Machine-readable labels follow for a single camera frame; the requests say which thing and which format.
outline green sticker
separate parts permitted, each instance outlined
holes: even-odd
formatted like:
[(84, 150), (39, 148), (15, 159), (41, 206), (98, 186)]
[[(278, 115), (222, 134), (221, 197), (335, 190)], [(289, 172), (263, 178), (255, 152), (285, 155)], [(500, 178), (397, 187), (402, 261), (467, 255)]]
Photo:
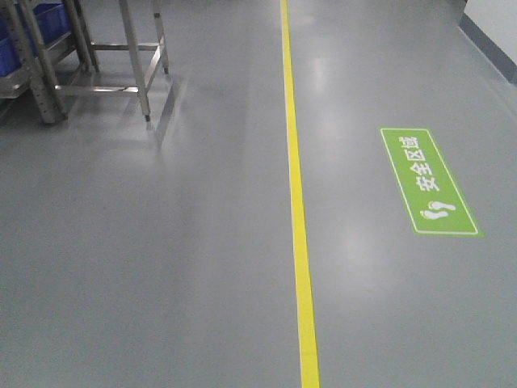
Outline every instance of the green sticker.
[(417, 234), (482, 236), (428, 129), (382, 128)]

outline metal frame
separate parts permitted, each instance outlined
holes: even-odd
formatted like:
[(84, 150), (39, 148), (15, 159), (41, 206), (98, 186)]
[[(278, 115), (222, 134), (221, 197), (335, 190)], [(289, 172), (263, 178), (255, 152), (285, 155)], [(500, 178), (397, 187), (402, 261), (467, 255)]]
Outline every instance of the metal frame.
[[(136, 96), (140, 100), (142, 114), (146, 121), (150, 121), (150, 106), (148, 91), (158, 71), (158, 65), (162, 63), (166, 74), (169, 72), (169, 58), (166, 51), (166, 38), (162, 23), (161, 0), (153, 1), (153, 16), (157, 30), (158, 42), (138, 44), (137, 35), (132, 22), (131, 12), (127, 0), (119, 0), (120, 13), (124, 23), (124, 32), (127, 44), (97, 44), (89, 39), (90, 33), (86, 27), (86, 21), (82, 12), (79, 0), (63, 0), (67, 9), (70, 9), (70, 22), (73, 25), (75, 35), (78, 37), (78, 46), (82, 48), (81, 56), (87, 57), (95, 69), (99, 68), (99, 61), (95, 55), (96, 51), (128, 51), (131, 58), (133, 77), (135, 85), (131, 86), (75, 86), (59, 85), (54, 87), (59, 94), (63, 95), (111, 95), (111, 96)], [(140, 51), (154, 51), (153, 59), (147, 70), (142, 70)]]
[[(0, 96), (2, 94), (2, 82), (16, 82), (23, 77), (30, 79), (28, 81), (38, 104), (42, 103), (41, 115), (45, 123), (55, 123), (65, 118), (63, 96), (67, 95), (113, 95), (113, 96), (136, 96), (140, 100), (142, 114), (146, 121), (150, 121), (150, 106), (148, 92), (158, 71), (158, 65), (161, 63), (166, 74), (169, 73), (169, 58), (166, 50), (166, 38), (162, 22), (162, 1), (152, 1), (152, 11), (154, 24), (156, 27), (158, 42), (138, 44), (137, 36), (132, 23), (132, 16), (129, 10), (127, 0), (119, 0), (120, 13), (124, 23), (124, 32), (127, 38), (127, 44), (96, 44), (91, 41), (90, 32), (86, 24), (86, 18), (82, 10), (80, 0), (62, 0), (69, 16), (72, 34), (69, 38), (64, 37), (51, 45), (46, 46), (38, 28), (36, 17), (32, 13), (34, 0), (18, 0), (21, 6), (23, 16), (27, 21), (27, 26), (36, 44), (38, 58), (32, 56), (25, 36), (23, 27), (19, 20), (15, 9), (15, 0), (0, 0), (0, 6), (3, 11), (7, 11), (10, 15), (10, 25), (15, 28), (15, 34), (18, 37), (20, 58), (23, 59), (23, 69), (10, 74), (8, 81), (0, 78)], [(54, 65), (63, 57), (70, 53), (70, 49), (64, 49), (62, 42), (67, 39), (73, 39), (74, 49), (77, 51), (79, 59), (79, 67), (76, 71), (73, 81), (69, 85), (61, 85), (56, 76)], [(89, 71), (91, 68), (99, 72), (99, 60), (96, 52), (100, 50), (110, 51), (128, 51), (131, 58), (132, 72), (136, 85), (131, 86), (76, 86), (74, 85), (77, 76), (81, 71)], [(140, 51), (154, 52), (153, 59), (147, 70), (142, 70), (140, 59)], [(12, 92), (13, 98), (21, 94)], [(52, 105), (52, 114), (48, 114)]]
[[(37, 26), (32, 8), (30, 8), (30, 10), (34, 23), (36, 23)], [(44, 123), (55, 123), (65, 119), (66, 115), (57, 98), (57, 93), (52, 88), (52, 85), (49, 84), (40, 62), (32, 55), (31, 45), (23, 29), (18, 11), (15, 8), (15, 2), (12, 0), (0, 0), (0, 11), (6, 19), (7, 26), (14, 37), (15, 47), (18, 50), (19, 58), (22, 63), (20, 69), (9, 74), (7, 77), (0, 78), (0, 97), (15, 99), (30, 88)], [(65, 52), (71, 52), (71, 48), (68, 47), (69, 42), (65, 43), (67, 45), (65, 49), (63, 49), (62, 44), (59, 43), (60, 42), (56, 42), (56, 44), (53, 44), (49, 49), (55, 51), (54, 49), (58, 47), (64, 51), (53, 57), (48, 56), (50, 61), (57, 61), (65, 55)]]

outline white chinese characters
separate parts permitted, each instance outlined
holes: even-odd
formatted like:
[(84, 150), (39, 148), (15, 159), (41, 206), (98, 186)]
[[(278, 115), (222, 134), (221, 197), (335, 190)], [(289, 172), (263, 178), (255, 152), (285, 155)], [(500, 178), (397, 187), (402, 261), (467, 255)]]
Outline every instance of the white chinese characters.
[(426, 161), (426, 155), (420, 148), (416, 137), (399, 137), (401, 147), (404, 149), (406, 159), (414, 162), (410, 167), (417, 176), (415, 183), (422, 192), (439, 192), (439, 186), (436, 183), (433, 171), (429, 163)]

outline metal table leg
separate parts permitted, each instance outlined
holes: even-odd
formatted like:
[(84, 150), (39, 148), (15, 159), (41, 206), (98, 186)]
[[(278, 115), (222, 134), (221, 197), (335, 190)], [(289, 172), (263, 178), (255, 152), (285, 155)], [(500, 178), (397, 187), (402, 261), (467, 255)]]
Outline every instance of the metal table leg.
[(165, 38), (165, 29), (162, 21), (162, 0), (153, 0), (153, 16), (158, 43), (162, 46), (162, 65), (165, 74), (169, 73), (169, 56), (167, 55), (167, 43)]
[(122, 14), (122, 21), (124, 22), (124, 30), (128, 39), (128, 51), (131, 57), (131, 65), (133, 75), (137, 81), (138, 98), (142, 108), (142, 114), (145, 116), (145, 121), (151, 120), (151, 110), (149, 107), (149, 99), (147, 97), (147, 90), (145, 85), (144, 72), (138, 52), (137, 36), (132, 24), (131, 13), (129, 12), (127, 0), (119, 0), (120, 12)]

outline baseboard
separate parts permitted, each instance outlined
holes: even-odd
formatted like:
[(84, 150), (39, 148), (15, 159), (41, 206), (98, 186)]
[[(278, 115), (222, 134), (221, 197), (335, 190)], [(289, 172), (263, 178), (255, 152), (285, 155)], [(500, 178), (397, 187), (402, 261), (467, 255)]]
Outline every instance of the baseboard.
[(460, 28), (511, 83), (517, 83), (517, 65), (466, 14)]

